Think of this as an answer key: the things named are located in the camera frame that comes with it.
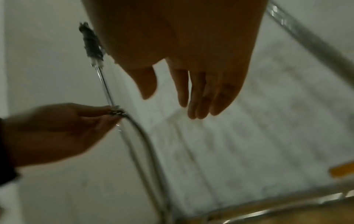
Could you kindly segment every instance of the orange object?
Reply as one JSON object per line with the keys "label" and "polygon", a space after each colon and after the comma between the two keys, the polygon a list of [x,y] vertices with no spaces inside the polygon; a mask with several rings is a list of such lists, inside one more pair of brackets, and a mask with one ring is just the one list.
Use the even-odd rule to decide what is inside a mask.
{"label": "orange object", "polygon": [[342,178],[354,174],[354,161],[329,169],[333,178]]}

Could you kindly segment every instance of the hand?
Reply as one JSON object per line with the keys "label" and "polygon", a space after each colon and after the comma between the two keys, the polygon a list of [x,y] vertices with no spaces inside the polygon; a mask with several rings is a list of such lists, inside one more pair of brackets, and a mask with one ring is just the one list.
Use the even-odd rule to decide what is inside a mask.
{"label": "hand", "polygon": [[83,0],[104,48],[142,97],[155,92],[152,65],[166,58],[188,116],[218,115],[245,80],[267,0]]}
{"label": "hand", "polygon": [[3,121],[3,143],[15,166],[49,163],[87,151],[120,120],[107,107],[43,106]]}

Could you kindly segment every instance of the dark sleeve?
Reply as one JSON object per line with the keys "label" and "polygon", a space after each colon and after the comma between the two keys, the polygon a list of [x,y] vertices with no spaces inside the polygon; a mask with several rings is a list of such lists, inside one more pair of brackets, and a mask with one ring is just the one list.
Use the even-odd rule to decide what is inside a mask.
{"label": "dark sleeve", "polygon": [[14,180],[17,177],[17,173],[11,164],[7,150],[3,144],[3,127],[2,119],[0,119],[0,185],[3,185],[9,181]]}

